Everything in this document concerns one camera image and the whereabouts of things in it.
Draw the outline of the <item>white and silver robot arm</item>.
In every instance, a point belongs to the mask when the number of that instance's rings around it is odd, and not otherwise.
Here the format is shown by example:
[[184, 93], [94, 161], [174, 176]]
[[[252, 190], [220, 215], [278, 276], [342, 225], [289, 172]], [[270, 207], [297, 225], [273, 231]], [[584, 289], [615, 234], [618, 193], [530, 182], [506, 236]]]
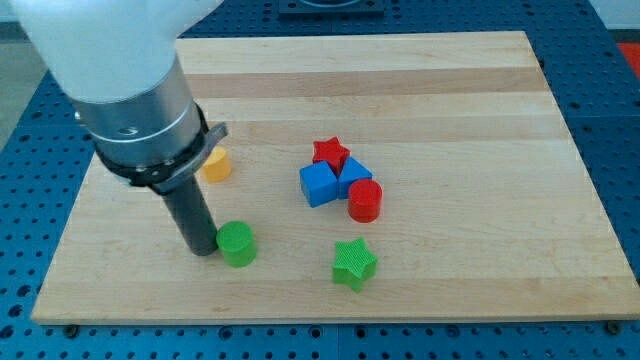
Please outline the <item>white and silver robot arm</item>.
[[177, 38], [221, 0], [11, 0], [98, 154], [123, 167], [173, 160], [203, 138]]

